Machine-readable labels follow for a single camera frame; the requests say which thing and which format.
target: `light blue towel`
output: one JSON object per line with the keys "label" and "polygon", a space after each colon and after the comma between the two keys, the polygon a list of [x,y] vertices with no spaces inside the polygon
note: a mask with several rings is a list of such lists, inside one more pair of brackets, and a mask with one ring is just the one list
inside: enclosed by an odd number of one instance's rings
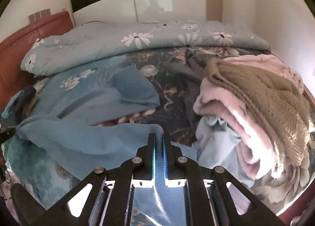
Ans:
{"label": "light blue towel", "polygon": [[[147,144],[149,133],[157,135],[155,187],[137,188],[134,208],[158,225],[185,225],[182,188],[165,186],[163,170],[163,130],[159,125],[119,124],[112,127],[87,126],[52,116],[34,116],[17,128],[17,135],[43,148],[63,168],[84,179],[96,166],[112,169],[136,156]],[[175,144],[184,155],[196,159],[196,150]]]}
{"label": "light blue towel", "polygon": [[236,145],[242,139],[225,120],[217,116],[203,116],[196,129],[196,138],[192,147],[197,150],[197,162],[200,166],[223,166],[237,180],[248,187],[253,186],[254,180],[246,175],[236,154]]}
{"label": "light blue towel", "polygon": [[12,105],[13,103],[23,94],[23,90],[17,92],[14,96],[11,97],[10,101],[8,102],[7,106],[5,107],[4,111],[1,114],[1,117],[7,119],[12,114]]}

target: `metal bolt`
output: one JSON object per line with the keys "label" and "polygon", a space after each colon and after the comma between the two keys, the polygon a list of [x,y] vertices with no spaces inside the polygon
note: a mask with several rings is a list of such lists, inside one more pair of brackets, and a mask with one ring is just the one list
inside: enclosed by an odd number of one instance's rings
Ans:
{"label": "metal bolt", "polygon": [[222,174],[225,171],[225,169],[222,166],[216,166],[215,171],[219,174]]}
{"label": "metal bolt", "polygon": [[139,157],[134,157],[132,159],[132,162],[134,162],[135,164],[139,164],[139,163],[141,163],[141,161],[142,161],[142,158],[139,158]]}
{"label": "metal bolt", "polygon": [[94,169],[94,173],[95,174],[102,174],[104,173],[105,171],[105,168],[101,167],[101,166],[97,166],[95,169]]}
{"label": "metal bolt", "polygon": [[187,158],[184,157],[184,156],[179,157],[177,160],[178,160],[178,162],[180,162],[180,163],[186,163],[186,162],[187,162]]}

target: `olive knit blanket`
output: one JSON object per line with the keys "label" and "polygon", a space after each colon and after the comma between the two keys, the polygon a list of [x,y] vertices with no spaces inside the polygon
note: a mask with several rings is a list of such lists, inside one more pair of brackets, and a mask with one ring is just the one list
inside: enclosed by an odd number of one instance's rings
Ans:
{"label": "olive knit blanket", "polygon": [[310,139],[309,103],[294,84],[273,72],[213,58],[207,63],[210,82],[234,93],[269,136],[275,151],[274,177],[284,161],[300,166]]}

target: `pink blanket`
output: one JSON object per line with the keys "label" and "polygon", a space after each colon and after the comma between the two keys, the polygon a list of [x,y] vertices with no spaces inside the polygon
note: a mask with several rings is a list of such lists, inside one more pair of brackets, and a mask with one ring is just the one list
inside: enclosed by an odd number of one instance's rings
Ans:
{"label": "pink blanket", "polygon": [[274,166],[274,151],[268,135],[232,92],[204,78],[193,110],[201,116],[217,115],[223,118],[238,133],[242,141],[237,145],[237,156],[250,178],[259,179]]}
{"label": "pink blanket", "polygon": [[274,55],[244,55],[239,57],[228,57],[223,60],[233,64],[248,65],[271,71],[292,81],[299,90],[300,94],[304,91],[301,75],[297,71],[291,70],[285,63]]}

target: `brown headboard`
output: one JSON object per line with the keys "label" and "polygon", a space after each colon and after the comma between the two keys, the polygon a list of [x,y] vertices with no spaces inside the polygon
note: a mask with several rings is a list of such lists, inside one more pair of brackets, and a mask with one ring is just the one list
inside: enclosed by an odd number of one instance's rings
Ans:
{"label": "brown headboard", "polygon": [[32,82],[34,75],[20,69],[21,61],[37,38],[62,35],[73,29],[67,11],[33,22],[0,43],[0,111],[10,97]]}

